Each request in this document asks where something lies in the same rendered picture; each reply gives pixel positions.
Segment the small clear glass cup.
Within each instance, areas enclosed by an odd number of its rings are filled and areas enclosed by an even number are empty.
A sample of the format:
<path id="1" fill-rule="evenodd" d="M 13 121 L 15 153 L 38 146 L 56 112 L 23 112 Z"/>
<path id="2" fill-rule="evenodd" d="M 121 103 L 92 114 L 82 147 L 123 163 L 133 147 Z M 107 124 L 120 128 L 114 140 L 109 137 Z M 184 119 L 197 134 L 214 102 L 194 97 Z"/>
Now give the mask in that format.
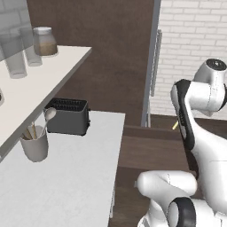
<path id="1" fill-rule="evenodd" d="M 42 59 L 35 53 L 34 35 L 31 27 L 23 27 L 20 29 L 20 37 L 25 50 L 27 64 L 30 67 L 39 67 L 43 64 Z"/>

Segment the dark brown wooden drawer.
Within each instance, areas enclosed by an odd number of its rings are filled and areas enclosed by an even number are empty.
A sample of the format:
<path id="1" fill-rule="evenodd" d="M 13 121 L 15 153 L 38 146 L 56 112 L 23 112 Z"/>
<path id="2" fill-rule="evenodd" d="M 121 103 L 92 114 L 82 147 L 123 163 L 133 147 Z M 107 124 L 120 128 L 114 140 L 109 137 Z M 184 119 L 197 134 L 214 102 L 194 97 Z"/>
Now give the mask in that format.
<path id="1" fill-rule="evenodd" d="M 170 129 L 123 127 L 117 176 L 137 176 L 143 170 L 189 169 L 180 133 Z"/>

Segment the large clear glass cup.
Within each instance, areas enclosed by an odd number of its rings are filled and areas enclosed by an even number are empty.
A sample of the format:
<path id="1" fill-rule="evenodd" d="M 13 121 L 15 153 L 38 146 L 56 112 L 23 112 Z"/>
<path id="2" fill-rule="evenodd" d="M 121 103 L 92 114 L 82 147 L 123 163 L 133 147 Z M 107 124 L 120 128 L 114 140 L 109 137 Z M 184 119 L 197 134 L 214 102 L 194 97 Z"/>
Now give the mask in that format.
<path id="1" fill-rule="evenodd" d="M 27 76 L 25 60 L 23 56 L 23 45 L 20 36 L 2 34 L 0 35 L 0 49 L 4 56 L 9 75 L 12 79 L 20 79 Z"/>

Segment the glass jar with brown contents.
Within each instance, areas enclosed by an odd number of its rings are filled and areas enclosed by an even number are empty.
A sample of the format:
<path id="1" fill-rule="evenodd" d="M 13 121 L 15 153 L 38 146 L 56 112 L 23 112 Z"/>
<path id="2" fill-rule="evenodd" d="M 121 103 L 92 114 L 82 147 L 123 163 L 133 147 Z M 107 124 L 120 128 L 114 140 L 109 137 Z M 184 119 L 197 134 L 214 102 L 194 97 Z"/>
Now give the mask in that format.
<path id="1" fill-rule="evenodd" d="M 34 27 L 34 48 L 39 56 L 53 56 L 58 53 L 56 39 L 51 27 Z"/>

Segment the black toaster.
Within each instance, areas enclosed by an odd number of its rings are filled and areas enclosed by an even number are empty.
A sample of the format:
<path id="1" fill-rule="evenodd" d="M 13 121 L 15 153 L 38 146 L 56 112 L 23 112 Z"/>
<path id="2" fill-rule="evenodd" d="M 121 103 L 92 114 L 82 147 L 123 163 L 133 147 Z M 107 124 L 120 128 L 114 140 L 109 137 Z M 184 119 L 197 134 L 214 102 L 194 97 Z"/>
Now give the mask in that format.
<path id="1" fill-rule="evenodd" d="M 87 100 L 53 98 L 43 109 L 56 109 L 56 115 L 48 122 L 49 133 L 84 136 L 90 126 L 89 105 Z"/>

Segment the white spoon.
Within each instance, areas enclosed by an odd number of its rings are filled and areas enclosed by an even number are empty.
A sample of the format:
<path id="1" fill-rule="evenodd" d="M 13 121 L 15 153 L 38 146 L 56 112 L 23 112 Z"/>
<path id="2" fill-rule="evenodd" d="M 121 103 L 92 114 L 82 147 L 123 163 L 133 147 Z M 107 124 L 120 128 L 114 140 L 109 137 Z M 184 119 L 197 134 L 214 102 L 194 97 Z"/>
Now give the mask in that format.
<path id="1" fill-rule="evenodd" d="M 44 114 L 45 124 L 43 126 L 43 130 L 42 130 L 41 134 L 44 133 L 44 131 L 46 130 L 46 127 L 47 127 L 47 124 L 48 124 L 49 120 L 54 118 L 56 113 L 57 113 L 57 110 L 55 108 L 53 108 L 53 107 L 50 107 L 49 109 L 46 110 L 46 112 Z"/>

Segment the grey utensil pot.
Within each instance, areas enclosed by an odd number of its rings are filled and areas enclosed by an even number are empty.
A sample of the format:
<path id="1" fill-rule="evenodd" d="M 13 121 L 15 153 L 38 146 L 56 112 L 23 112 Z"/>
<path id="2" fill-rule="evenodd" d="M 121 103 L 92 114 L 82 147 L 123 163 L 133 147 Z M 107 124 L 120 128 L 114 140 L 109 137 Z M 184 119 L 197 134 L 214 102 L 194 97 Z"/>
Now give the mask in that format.
<path id="1" fill-rule="evenodd" d="M 28 139 L 24 135 L 20 136 L 20 142 L 27 158 L 32 162 L 39 162 L 47 158 L 49 144 L 46 132 L 42 133 L 43 127 L 35 126 L 37 139 Z"/>

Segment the grey fridge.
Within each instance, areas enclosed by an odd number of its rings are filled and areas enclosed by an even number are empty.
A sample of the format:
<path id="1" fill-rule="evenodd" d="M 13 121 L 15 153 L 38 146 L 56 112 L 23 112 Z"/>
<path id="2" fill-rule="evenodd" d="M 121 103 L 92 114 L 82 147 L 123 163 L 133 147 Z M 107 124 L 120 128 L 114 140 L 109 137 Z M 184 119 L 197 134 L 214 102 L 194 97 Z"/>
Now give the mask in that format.
<path id="1" fill-rule="evenodd" d="M 151 107 L 150 107 L 151 80 L 153 75 L 153 61 L 154 61 L 156 37 L 157 37 L 159 18 L 160 18 L 160 4 L 161 4 L 161 0 L 153 0 L 153 19 L 152 19 L 149 54 L 148 54 L 146 78 L 145 78 L 143 111 L 141 116 L 142 127 L 151 126 Z"/>

